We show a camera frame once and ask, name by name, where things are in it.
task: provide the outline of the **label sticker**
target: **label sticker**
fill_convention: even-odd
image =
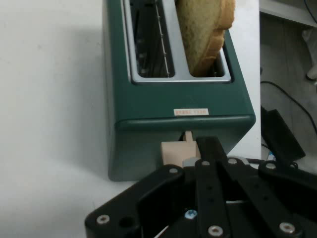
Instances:
[[[197,108],[197,109],[174,109],[174,115],[177,117],[181,116],[208,116],[208,108]]]

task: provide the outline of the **beige lever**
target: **beige lever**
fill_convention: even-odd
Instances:
[[[173,164],[184,167],[186,161],[195,163],[196,158],[201,157],[191,131],[185,132],[183,141],[162,142],[161,152],[164,165]]]

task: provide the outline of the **shelf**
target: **shelf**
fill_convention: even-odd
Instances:
[[[317,2],[308,0],[311,11],[317,17]],[[260,0],[260,11],[274,16],[317,27],[304,4],[304,0]]]

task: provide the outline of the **black cable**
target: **black cable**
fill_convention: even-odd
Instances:
[[[314,130],[316,132],[316,135],[317,135],[317,126],[314,122],[314,119],[312,117],[312,115],[299,103],[297,102],[294,98],[292,98],[284,89],[282,89],[280,86],[278,86],[277,84],[273,83],[273,82],[270,82],[270,81],[262,81],[261,84],[263,83],[267,83],[267,84],[271,84],[273,85],[274,87],[278,88],[282,93],[284,93],[290,100],[292,100],[297,106],[299,106],[305,113],[306,115],[309,117],[309,119],[311,120],[312,122],[312,125],[314,127]]]
[[[294,168],[298,169],[298,164],[296,162],[292,162],[291,165],[294,166]]]
[[[309,6],[308,6],[308,4],[307,4],[306,0],[304,0],[304,3],[305,3],[305,5],[306,5],[306,8],[307,8],[307,10],[308,10],[309,14],[312,16],[313,20],[314,20],[314,21],[315,21],[315,23],[317,24],[317,20],[316,20],[316,18],[314,17],[314,15],[313,15],[313,13],[312,13],[311,9],[309,8]]]
[[[269,150],[269,147],[267,145],[261,144],[261,146],[265,147],[266,149]]]

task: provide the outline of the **toast slot opening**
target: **toast slot opening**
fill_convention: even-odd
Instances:
[[[170,78],[175,75],[167,35],[162,0],[130,0],[128,6],[132,24],[137,72],[144,78]]]

